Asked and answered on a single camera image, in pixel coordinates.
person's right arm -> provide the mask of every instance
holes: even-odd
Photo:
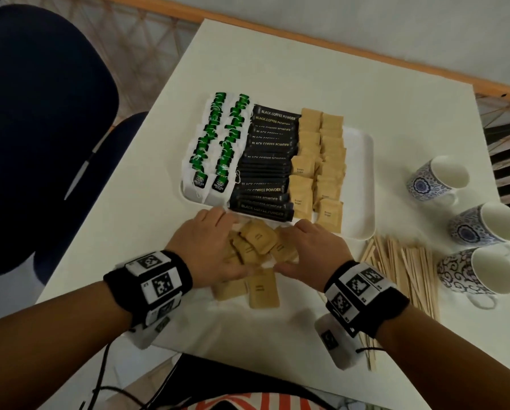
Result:
[[[276,272],[324,292],[342,264],[353,260],[346,242],[307,220],[287,228],[299,263]],[[434,409],[510,408],[510,370],[409,305],[385,320],[376,339]]]

forearm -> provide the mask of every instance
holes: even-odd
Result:
[[[432,409],[510,408],[510,370],[413,306],[376,339]]]
[[[0,319],[0,408],[38,408],[130,323],[104,282]]]

patterned mug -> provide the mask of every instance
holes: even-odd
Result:
[[[407,190],[416,200],[429,201],[440,198],[451,205],[458,202],[456,191],[469,184],[469,172],[454,157],[441,155],[421,166],[407,182]]]
[[[495,309],[496,295],[510,294],[510,261],[492,248],[467,249],[445,257],[437,265],[443,285],[454,292],[466,294],[480,309]],[[491,306],[479,302],[488,297]]]
[[[449,220],[448,232],[464,246],[510,243],[510,208],[495,202],[472,207]]]

hand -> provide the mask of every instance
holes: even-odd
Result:
[[[218,282],[235,280],[253,274],[249,265],[224,263],[228,232],[238,222],[234,213],[222,207],[200,210],[175,232],[166,250],[179,255],[190,270],[194,288],[204,288]]]
[[[299,263],[276,263],[274,270],[320,292],[339,266],[354,259],[342,238],[308,220],[299,220],[293,227],[282,229],[281,233],[295,245]]]

orange baseboard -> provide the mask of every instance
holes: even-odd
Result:
[[[492,82],[477,77],[463,75],[462,73],[453,72],[446,69],[435,68],[419,63],[411,63],[393,57],[383,56],[381,54],[372,53],[354,47],[333,43],[326,40],[316,39],[304,34],[286,32],[285,30],[273,29],[271,27],[261,26],[260,24],[250,23],[244,20],[235,19],[223,14],[212,13],[210,11],[189,7],[184,4],[176,3],[168,0],[109,0],[114,3],[124,4],[138,9],[159,13],[177,19],[190,21],[193,23],[201,23],[204,19],[220,21],[222,23],[231,24],[233,26],[244,27],[246,29],[255,30],[257,32],[272,34],[274,36],[283,37],[290,40],[301,41],[314,46],[325,47],[343,53],[353,54],[354,56],[365,57],[367,59],[380,61],[382,63],[392,64],[402,68],[418,70],[431,75],[446,77],[447,79],[456,80],[458,82],[469,83],[473,85],[475,93],[496,98],[504,98],[510,102],[510,86],[503,83]]]

